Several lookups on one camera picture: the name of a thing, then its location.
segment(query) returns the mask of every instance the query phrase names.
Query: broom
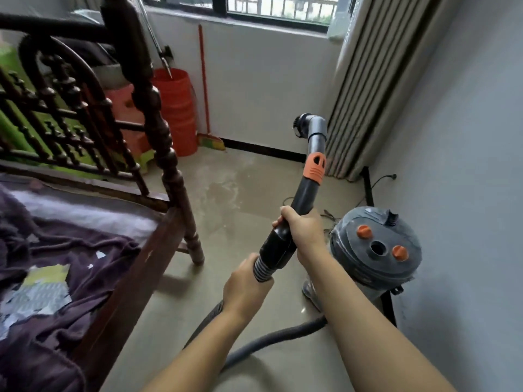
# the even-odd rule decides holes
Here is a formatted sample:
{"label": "broom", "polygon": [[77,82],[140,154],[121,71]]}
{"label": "broom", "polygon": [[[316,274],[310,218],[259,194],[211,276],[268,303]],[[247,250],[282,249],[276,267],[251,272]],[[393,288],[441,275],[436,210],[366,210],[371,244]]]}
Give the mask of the broom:
{"label": "broom", "polygon": [[217,136],[211,135],[211,125],[209,123],[209,100],[207,99],[207,77],[205,74],[205,55],[203,53],[203,29],[198,25],[198,34],[200,37],[200,59],[201,59],[201,77],[203,81],[203,99],[205,101],[205,121],[207,124],[207,133],[198,133],[198,145],[209,147],[215,150],[225,151],[226,146],[223,140]]}

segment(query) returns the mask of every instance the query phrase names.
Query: forearm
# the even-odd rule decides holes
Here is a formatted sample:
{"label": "forearm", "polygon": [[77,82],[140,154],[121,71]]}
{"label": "forearm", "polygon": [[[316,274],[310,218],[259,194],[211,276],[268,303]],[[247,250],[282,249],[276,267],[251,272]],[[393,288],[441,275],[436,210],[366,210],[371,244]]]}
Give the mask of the forearm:
{"label": "forearm", "polygon": [[326,250],[304,263],[356,391],[455,391]]}
{"label": "forearm", "polygon": [[204,392],[222,369],[247,322],[222,312],[142,392]]}

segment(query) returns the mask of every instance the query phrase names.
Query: vacuum cleaner canister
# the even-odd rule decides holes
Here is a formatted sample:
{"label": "vacuum cleaner canister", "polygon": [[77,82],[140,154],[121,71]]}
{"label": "vacuum cleaner canister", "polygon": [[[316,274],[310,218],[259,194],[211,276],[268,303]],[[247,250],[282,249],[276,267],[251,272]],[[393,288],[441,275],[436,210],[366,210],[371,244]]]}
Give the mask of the vacuum cleaner canister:
{"label": "vacuum cleaner canister", "polygon": [[[390,210],[372,206],[354,208],[336,224],[329,250],[370,301],[387,290],[401,293],[422,261],[412,228]],[[303,293],[320,310],[310,281]]]}

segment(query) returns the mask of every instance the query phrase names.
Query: round hole in vacuum lid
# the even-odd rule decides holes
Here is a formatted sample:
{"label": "round hole in vacuum lid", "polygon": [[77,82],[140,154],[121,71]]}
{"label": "round hole in vacuum lid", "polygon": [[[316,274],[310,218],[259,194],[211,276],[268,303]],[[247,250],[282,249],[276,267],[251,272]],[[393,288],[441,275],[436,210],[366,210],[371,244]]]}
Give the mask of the round hole in vacuum lid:
{"label": "round hole in vacuum lid", "polygon": [[383,243],[379,242],[378,240],[375,240],[370,243],[370,250],[372,250],[378,256],[383,256],[385,255],[387,248]]}

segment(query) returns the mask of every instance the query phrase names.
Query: tiled floor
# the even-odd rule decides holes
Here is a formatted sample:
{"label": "tiled floor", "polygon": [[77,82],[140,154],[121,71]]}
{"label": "tiled floor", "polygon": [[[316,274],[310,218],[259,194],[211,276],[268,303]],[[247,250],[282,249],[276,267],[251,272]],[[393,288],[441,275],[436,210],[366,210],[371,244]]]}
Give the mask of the tiled floor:
{"label": "tiled floor", "polygon": [[[255,252],[271,230],[284,198],[300,181],[302,164],[244,151],[200,148],[180,159],[206,263],[195,269],[187,255],[171,261],[114,368],[103,392],[139,391],[183,347],[222,298],[232,270]],[[158,169],[147,183],[162,191]],[[326,178],[316,207],[341,217],[363,196],[360,184]],[[296,259],[275,274],[263,308],[235,348],[265,333],[318,316],[301,294],[305,272]],[[266,348],[222,375],[216,391],[317,392],[352,390],[329,328]]]}

